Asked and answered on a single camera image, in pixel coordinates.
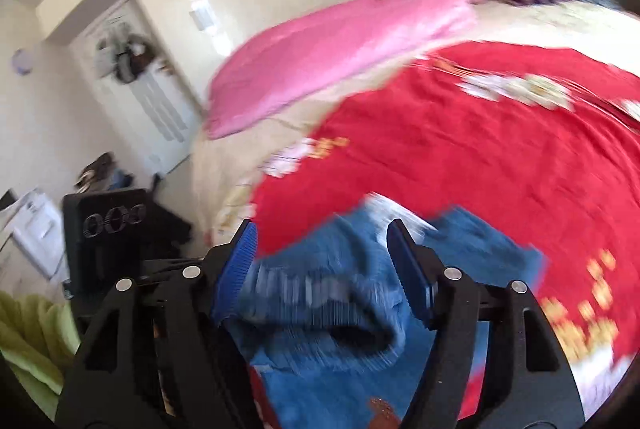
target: white wall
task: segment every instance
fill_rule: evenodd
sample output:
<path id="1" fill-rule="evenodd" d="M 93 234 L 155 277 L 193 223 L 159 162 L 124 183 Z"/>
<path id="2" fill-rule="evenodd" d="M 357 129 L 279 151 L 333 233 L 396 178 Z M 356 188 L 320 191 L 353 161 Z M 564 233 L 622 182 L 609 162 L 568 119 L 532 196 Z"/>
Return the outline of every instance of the white wall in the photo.
<path id="1" fill-rule="evenodd" d="M 149 175 L 81 81 L 67 48 L 41 42 L 39 34 L 32 9 L 0 0 L 0 195 L 38 186 L 58 201 L 105 151 L 146 186 Z M 33 54 L 29 75 L 10 66 L 18 48 Z"/>

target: green cloth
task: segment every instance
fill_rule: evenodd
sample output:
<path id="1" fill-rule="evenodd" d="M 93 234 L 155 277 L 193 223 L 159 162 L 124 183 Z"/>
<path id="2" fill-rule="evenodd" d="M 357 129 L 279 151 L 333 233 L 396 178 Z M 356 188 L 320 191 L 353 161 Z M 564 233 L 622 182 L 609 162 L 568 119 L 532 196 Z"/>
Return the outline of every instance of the green cloth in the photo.
<path id="1" fill-rule="evenodd" d="M 23 388 L 53 420 L 64 373 L 80 345 L 68 302 L 0 291 L 0 351 Z"/>

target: floor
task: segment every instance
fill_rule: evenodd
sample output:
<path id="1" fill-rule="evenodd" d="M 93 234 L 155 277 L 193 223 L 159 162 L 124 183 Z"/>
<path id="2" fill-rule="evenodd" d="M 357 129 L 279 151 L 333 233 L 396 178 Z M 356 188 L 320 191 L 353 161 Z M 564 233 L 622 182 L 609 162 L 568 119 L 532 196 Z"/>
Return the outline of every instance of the floor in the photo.
<path id="1" fill-rule="evenodd" d="M 187 257 L 204 257 L 207 247 L 198 229 L 196 209 L 191 190 L 191 159 L 187 158 L 171 171 L 160 184 L 158 202 L 171 212 L 193 224 L 193 239 L 184 247 Z"/>

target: red bedsheet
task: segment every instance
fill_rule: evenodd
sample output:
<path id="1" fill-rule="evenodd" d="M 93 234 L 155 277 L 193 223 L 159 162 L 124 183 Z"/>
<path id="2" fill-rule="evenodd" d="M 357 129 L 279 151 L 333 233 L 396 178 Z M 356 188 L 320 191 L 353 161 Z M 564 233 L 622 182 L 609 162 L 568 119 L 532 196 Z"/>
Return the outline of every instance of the red bedsheet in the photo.
<path id="1" fill-rule="evenodd" d="M 598 96 L 592 101 L 640 100 L 637 77 L 573 50 L 465 43 L 438 55 L 471 69 L 571 80 Z M 572 355 L 616 330 L 616 357 L 635 352 L 640 136 L 587 102 L 549 111 L 469 96 L 433 62 L 416 60 L 384 88 L 346 99 L 312 135 L 348 145 L 265 178 L 254 197 L 258 251 L 285 247 L 369 192 L 424 218 L 460 205 L 546 254 L 537 297 Z M 470 384 L 461 415 L 473 411 L 479 384 Z"/>

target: pink blanket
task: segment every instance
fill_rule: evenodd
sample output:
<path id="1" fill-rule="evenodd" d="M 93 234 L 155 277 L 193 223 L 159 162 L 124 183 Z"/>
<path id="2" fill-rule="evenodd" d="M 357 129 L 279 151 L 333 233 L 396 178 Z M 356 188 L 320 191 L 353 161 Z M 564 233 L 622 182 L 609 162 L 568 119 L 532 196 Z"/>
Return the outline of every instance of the pink blanket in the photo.
<path id="1" fill-rule="evenodd" d="M 265 30 L 210 83 L 209 138 L 475 22 L 467 0 L 353 0 Z"/>

